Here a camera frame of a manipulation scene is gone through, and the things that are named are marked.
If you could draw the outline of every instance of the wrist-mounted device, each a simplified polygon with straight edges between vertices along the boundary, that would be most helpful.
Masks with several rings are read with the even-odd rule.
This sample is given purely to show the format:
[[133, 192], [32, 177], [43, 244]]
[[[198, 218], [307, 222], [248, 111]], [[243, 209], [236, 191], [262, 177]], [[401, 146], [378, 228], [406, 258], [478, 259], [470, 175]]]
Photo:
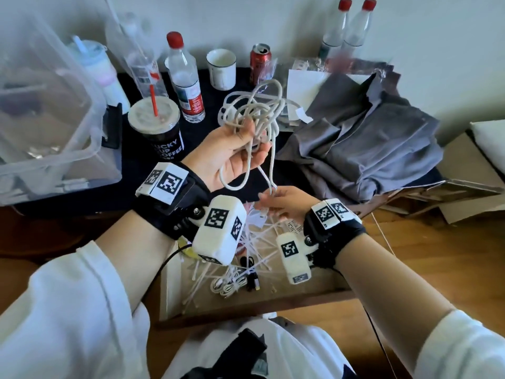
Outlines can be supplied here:
[[277, 237], [277, 247], [293, 285], [312, 277], [311, 268], [334, 269], [338, 253], [366, 232], [361, 219], [337, 198], [312, 206], [305, 216], [304, 236], [293, 232]]
[[247, 213], [236, 197], [212, 200], [205, 183], [186, 165], [159, 162], [137, 189], [133, 210], [162, 233], [191, 241], [202, 259], [229, 265]]

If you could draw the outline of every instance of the clear plastic bin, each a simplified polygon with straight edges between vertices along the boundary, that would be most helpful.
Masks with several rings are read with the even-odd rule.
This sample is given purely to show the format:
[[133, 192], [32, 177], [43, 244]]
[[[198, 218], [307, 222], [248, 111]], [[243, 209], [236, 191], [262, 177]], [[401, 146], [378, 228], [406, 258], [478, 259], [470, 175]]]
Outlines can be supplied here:
[[101, 89], [40, 17], [18, 28], [0, 58], [0, 205], [118, 182]]

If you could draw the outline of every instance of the folded gray garment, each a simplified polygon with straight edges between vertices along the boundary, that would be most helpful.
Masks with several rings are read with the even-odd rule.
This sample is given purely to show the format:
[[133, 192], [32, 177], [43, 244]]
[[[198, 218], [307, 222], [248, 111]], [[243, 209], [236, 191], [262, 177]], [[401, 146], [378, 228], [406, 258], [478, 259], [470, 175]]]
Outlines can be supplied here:
[[386, 93], [378, 75], [359, 85], [332, 74], [307, 115], [313, 121], [293, 133], [276, 159], [299, 164], [320, 199], [343, 193], [367, 202], [422, 177], [442, 159], [434, 137], [438, 120]]

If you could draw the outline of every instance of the red bottle cap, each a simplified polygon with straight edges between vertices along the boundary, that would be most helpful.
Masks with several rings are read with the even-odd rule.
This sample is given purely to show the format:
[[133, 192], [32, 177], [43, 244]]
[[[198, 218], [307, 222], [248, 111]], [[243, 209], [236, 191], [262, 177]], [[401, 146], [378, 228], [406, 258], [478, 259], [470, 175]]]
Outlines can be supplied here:
[[341, 12], [349, 12], [352, 0], [340, 0], [338, 3], [338, 10]]
[[180, 49], [184, 47], [182, 35], [179, 32], [169, 32], [167, 34], [168, 46], [172, 49]]
[[363, 3], [363, 10], [364, 11], [373, 11], [375, 6], [377, 5], [377, 0], [365, 0]]

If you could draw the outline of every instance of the black tablecloth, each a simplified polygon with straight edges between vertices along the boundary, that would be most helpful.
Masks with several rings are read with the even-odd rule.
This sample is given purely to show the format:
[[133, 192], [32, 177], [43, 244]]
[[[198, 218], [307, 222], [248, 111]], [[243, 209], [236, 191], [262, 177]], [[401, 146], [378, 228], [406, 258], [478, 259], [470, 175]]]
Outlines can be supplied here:
[[[140, 100], [135, 83], [127, 74], [119, 74], [119, 81], [123, 86], [130, 103], [133, 105]], [[168, 74], [163, 74], [165, 85], [167, 86], [169, 97], [177, 100], [177, 95], [172, 89]], [[189, 123], [181, 115], [181, 132], [187, 152], [192, 151], [213, 129], [218, 127], [217, 116], [219, 109], [223, 106], [224, 97], [233, 90], [249, 91], [249, 68], [237, 69], [237, 84], [233, 90], [218, 91], [212, 88], [209, 80], [209, 71], [199, 71], [201, 94], [205, 107], [205, 119], [197, 124]], [[280, 133], [277, 137], [277, 149], [281, 149], [291, 133]], [[39, 201], [20, 203], [16, 209], [27, 216], [38, 218], [62, 218], [90, 215], [98, 212], [128, 210], [135, 198], [135, 190], [147, 178], [148, 174], [157, 162], [156, 153], [149, 146], [149, 143], [135, 130], [133, 130], [127, 119], [127, 114], [123, 116], [123, 144], [122, 144], [122, 174], [120, 182], [78, 191], [61, 196], [46, 198]], [[239, 177], [235, 183], [239, 184], [243, 177]], [[309, 182], [292, 162], [277, 161], [274, 170], [274, 181], [278, 185], [295, 185], [304, 191], [312, 193]], [[253, 170], [245, 187], [239, 191], [229, 191], [223, 189], [214, 194], [226, 194], [240, 198], [245, 201], [256, 201], [257, 194], [267, 189], [268, 185], [259, 171]]]

